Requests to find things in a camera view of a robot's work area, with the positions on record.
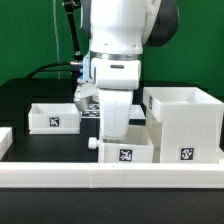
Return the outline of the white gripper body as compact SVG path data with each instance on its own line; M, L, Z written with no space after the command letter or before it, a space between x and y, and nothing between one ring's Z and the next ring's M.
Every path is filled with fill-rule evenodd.
M85 83L78 86L74 93L77 109L86 110L94 96L99 101L100 135L107 140L123 140L128 130L133 91L101 89L92 83Z

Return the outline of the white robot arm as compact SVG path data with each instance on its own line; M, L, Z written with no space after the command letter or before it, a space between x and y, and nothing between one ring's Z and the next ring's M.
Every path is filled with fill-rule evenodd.
M179 25L176 0L80 0L81 28L89 34L75 103L99 97L100 134L122 140L128 125L133 91L139 88L145 46L161 47Z

